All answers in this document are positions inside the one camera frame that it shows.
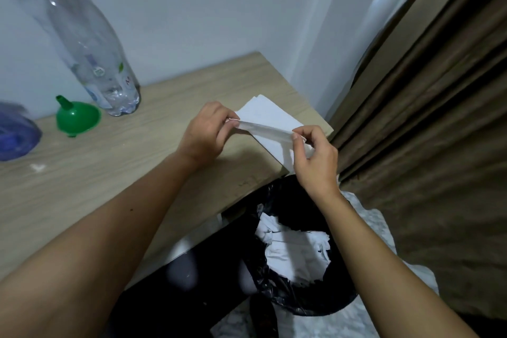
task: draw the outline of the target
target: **tabletop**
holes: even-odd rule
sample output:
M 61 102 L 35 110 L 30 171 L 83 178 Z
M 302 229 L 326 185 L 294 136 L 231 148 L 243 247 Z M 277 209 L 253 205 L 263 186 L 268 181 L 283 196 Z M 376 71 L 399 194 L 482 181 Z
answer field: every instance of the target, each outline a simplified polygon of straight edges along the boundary
M 105 113 L 90 132 L 68 138 L 54 116 L 28 155 L 0 162 L 0 279 L 67 227 L 92 212 L 175 151 L 208 101 L 239 110 L 263 94 L 304 124 L 332 128 L 261 55 L 253 53 L 140 89 L 136 112 Z M 235 134 L 208 168 L 194 174 L 171 207 L 179 232 L 207 219 L 287 171 L 252 136 Z M 144 259 L 174 243 L 163 221 Z

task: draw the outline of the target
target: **curtain fold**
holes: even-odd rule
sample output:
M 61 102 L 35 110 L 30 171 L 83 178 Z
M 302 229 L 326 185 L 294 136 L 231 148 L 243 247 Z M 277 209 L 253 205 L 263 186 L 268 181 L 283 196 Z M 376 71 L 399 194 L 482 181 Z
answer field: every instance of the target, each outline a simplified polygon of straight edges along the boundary
M 507 319 L 507 0 L 450 0 L 332 143 L 454 309 Z

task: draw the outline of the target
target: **plastic bag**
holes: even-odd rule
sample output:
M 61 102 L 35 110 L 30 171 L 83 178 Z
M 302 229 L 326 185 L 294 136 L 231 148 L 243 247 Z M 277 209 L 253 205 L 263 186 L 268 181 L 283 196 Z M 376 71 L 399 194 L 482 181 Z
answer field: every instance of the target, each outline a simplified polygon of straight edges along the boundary
M 246 237 L 243 260 L 257 289 L 264 296 L 301 316 L 333 314 L 357 297 L 352 278 L 331 237 L 324 216 L 295 175 L 278 179 L 258 190 L 255 202 L 257 206 L 247 206 L 244 215 L 248 219 L 251 236 Z M 308 287 L 298 287 L 269 268 L 265 256 L 266 244 L 255 235 L 262 212 L 278 216 L 279 222 L 292 230 L 324 231 L 330 235 L 331 250 L 328 250 L 328 255 L 331 263 L 322 281 L 315 281 Z

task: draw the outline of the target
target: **hand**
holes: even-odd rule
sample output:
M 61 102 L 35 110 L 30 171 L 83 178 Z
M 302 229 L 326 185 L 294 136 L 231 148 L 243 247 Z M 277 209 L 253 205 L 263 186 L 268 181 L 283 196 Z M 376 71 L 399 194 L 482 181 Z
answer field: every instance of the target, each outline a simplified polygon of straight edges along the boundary
M 333 147 L 319 126 L 302 126 L 293 130 L 313 143 L 315 153 L 306 158 L 303 138 L 294 134 L 294 171 L 298 182 L 317 202 L 327 195 L 339 194 L 336 183 L 338 150 Z
M 176 151 L 197 170 L 215 160 L 224 149 L 224 144 L 239 119 L 236 113 L 219 102 L 208 102 L 190 121 Z

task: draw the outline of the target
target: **forearm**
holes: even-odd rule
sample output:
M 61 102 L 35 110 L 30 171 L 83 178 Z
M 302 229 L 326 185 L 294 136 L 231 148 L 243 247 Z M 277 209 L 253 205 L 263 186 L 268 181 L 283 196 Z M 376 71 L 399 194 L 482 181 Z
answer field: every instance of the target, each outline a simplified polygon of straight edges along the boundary
M 24 315 L 30 323 L 11 326 L 24 336 L 95 334 L 192 171 L 168 156 L 30 257 L 0 284 L 0 332 Z
M 379 335 L 477 337 L 339 193 L 317 200 Z

